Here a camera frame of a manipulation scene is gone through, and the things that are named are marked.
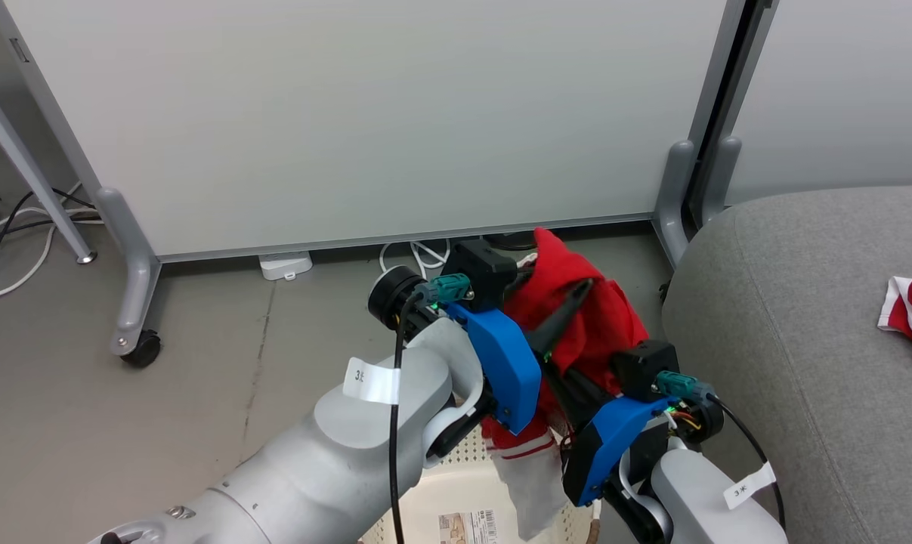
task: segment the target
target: blue robot part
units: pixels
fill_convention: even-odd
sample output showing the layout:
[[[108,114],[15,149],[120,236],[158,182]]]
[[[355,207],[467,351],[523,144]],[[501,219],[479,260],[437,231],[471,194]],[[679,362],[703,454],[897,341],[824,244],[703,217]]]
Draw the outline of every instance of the blue robot part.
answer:
[[[483,373],[493,387],[497,406],[493,416],[519,434],[536,414],[543,374],[519,325],[500,310],[473,314],[459,304],[446,313],[465,327]]]
[[[611,400],[573,441],[573,449],[563,472],[563,490],[573,504],[583,505],[600,499],[604,482],[620,464],[654,413],[667,410],[677,399],[664,398],[642,403],[628,397]]]

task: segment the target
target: gray wall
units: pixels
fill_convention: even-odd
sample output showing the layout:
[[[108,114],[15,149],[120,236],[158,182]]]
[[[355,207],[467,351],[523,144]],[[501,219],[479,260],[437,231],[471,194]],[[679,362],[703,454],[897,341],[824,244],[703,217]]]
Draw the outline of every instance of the gray wall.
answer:
[[[26,88],[17,62],[0,35],[0,107],[35,156],[49,183],[58,189],[69,189],[76,182],[76,175]],[[0,148],[0,196],[6,206],[14,204],[27,190]]]

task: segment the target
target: gray fabric ottoman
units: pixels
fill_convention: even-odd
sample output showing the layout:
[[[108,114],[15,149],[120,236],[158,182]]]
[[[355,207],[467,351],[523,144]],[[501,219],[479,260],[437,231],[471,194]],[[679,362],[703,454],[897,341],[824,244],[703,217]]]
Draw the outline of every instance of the gray fabric ottoman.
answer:
[[[682,372],[761,442],[793,544],[912,543],[912,341],[876,327],[890,276],[912,277],[912,187],[736,206],[671,281]],[[705,453],[735,480],[760,466],[733,425]]]

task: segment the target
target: blue plastic bracket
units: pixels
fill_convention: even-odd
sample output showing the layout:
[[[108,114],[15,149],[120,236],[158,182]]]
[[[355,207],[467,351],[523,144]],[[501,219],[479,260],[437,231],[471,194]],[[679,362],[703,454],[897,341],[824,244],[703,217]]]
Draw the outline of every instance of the blue plastic bracket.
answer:
[[[496,399],[497,421],[521,433],[536,414],[543,373],[521,328],[500,310],[473,314],[459,304],[446,314],[465,327]]]
[[[586,485],[580,494],[579,504],[586,504],[601,496],[604,480],[611,476],[620,458],[631,447],[654,413],[667,410],[677,399],[663,398],[653,403],[642,403],[628,397],[619,397],[606,403],[597,411],[590,425],[600,434],[601,445],[593,457]]]

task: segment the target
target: whiteboard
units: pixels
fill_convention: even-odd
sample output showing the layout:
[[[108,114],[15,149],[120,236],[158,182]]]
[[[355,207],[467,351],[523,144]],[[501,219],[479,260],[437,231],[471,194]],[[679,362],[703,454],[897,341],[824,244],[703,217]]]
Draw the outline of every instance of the whiteboard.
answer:
[[[731,133],[728,204],[912,184],[912,0],[777,4]]]
[[[157,255],[650,213],[725,0],[5,0]]]

